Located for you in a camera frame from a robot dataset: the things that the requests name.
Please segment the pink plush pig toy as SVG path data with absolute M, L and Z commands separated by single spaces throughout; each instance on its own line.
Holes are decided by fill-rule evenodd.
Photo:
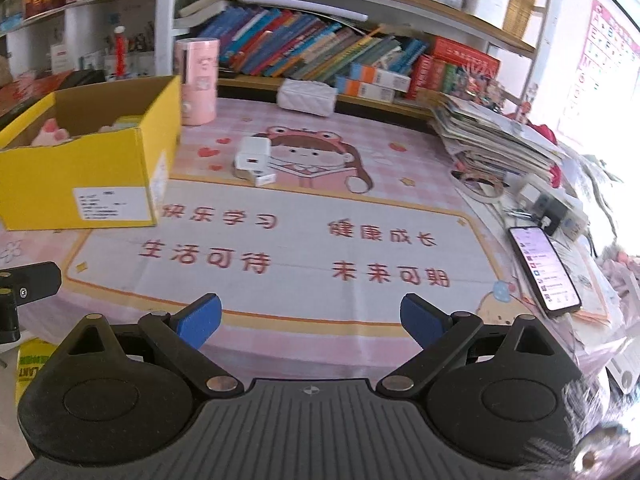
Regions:
M 61 128 L 55 118 L 47 119 L 32 140 L 31 146 L 55 146 L 70 140 L 70 133 Z

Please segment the pink checkered tablecloth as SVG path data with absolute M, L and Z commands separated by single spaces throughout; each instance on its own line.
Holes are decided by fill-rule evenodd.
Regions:
M 294 148 L 299 133 L 327 134 L 327 148 L 306 142 L 295 154 L 346 168 L 356 151 L 372 188 L 238 179 L 239 143 L 266 133 L 277 148 Z M 502 222 L 456 189 L 450 165 L 439 138 L 418 129 L 223 99 L 214 122 L 182 130 L 154 226 L 6 230 L 1 263 L 60 268 L 58 293 L 20 312 L 26 330 L 47 341 L 61 341 L 90 312 L 132 323 L 212 292 L 224 316 L 203 352 L 243 382 L 378 380 L 419 351 L 400 324 L 409 292 L 489 324 L 540 315 Z

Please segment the red boxed book set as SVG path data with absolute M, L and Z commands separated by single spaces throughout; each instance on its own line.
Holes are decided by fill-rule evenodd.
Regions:
M 489 54 L 442 36 L 430 39 L 409 72 L 405 94 L 415 100 L 422 90 L 476 99 L 496 79 L 500 61 Z

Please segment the pink cylindrical tissue box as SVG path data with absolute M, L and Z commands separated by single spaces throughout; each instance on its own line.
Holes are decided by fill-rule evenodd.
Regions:
M 181 117 L 200 126 L 217 116 L 219 41 L 189 38 L 175 44 L 175 66 L 181 82 Z

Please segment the white power strip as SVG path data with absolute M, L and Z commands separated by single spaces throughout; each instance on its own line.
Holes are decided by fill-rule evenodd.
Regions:
M 587 231 L 589 220 L 577 198 L 559 188 L 550 188 L 533 174 L 516 193 L 516 201 L 533 216 L 548 237 L 561 234 L 576 242 Z

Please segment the white quilted pouch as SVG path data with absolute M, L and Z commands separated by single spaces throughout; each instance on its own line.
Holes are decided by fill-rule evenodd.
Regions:
M 334 113 L 337 90 L 319 81 L 285 79 L 277 92 L 277 106 L 319 117 Z

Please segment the black smartphone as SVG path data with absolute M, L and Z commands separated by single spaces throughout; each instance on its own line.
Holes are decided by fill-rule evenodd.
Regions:
M 514 226 L 508 239 L 548 318 L 578 312 L 582 300 L 548 235 L 538 226 Z

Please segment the white power adapter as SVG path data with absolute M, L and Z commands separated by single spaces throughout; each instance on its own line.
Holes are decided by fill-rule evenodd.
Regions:
M 254 186 L 265 186 L 277 181 L 270 167 L 271 141 L 263 136 L 246 136 L 234 156 L 233 174 Z

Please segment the yellow cardboard box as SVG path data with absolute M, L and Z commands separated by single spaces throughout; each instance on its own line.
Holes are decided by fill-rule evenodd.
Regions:
M 180 80 L 146 77 L 52 92 L 1 131 L 1 224 L 8 231 L 154 226 L 181 131 Z M 120 116 L 137 128 L 99 132 Z M 31 146 L 55 118 L 70 140 Z

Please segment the stack of magazines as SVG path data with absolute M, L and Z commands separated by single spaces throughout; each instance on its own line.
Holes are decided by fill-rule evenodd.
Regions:
M 431 114 L 431 127 L 458 167 L 503 181 L 536 176 L 560 185 L 566 154 L 536 129 L 455 96 L 443 96 Z

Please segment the white orange boxes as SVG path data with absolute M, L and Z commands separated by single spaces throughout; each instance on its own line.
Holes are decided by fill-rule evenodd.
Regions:
M 406 93 L 410 77 L 370 65 L 352 63 L 347 76 L 337 76 L 335 88 L 343 96 L 393 103 L 396 93 Z

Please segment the red bottle in holder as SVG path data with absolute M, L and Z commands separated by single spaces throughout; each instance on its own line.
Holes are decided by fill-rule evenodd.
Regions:
M 115 52 L 115 78 L 124 79 L 126 76 L 127 44 L 125 37 L 126 28 L 118 25 L 114 28 L 114 52 Z

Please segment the row of leaning books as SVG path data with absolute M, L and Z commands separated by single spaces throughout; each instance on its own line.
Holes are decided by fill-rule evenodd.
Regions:
M 228 73 L 325 84 L 348 76 L 354 65 L 410 76 L 431 47 L 426 38 L 383 26 L 362 29 L 319 13 L 240 4 L 198 25 L 196 36 L 219 41 L 219 62 Z

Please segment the clear tape roll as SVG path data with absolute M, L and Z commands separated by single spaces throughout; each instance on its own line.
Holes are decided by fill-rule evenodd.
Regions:
M 459 192 L 481 204 L 499 203 L 504 194 L 503 182 L 486 172 L 451 170 L 450 177 Z

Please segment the white bookshelf frame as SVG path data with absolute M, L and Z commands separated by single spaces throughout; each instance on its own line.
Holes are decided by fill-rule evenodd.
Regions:
M 22 21 L 1 35 L 1 52 L 7 56 L 15 75 L 36 70 L 47 62 L 50 40 L 48 32 L 61 29 L 72 62 L 99 49 L 108 33 L 107 6 L 114 0 L 78 1 L 34 18 Z M 467 42 L 489 52 L 498 49 L 529 58 L 530 65 L 521 89 L 510 93 L 513 103 L 524 100 L 529 90 L 536 88 L 548 60 L 554 35 L 560 0 L 546 0 L 537 14 L 541 17 L 537 41 L 528 44 L 518 36 L 487 22 L 474 18 L 434 0 L 305 0 L 317 4 L 349 10 L 352 20 L 367 15 L 376 24 L 390 24 L 411 28 L 416 32 L 430 32 L 438 36 Z M 155 0 L 155 70 L 166 75 L 171 70 L 174 39 L 186 34 L 175 24 L 175 15 L 188 0 Z

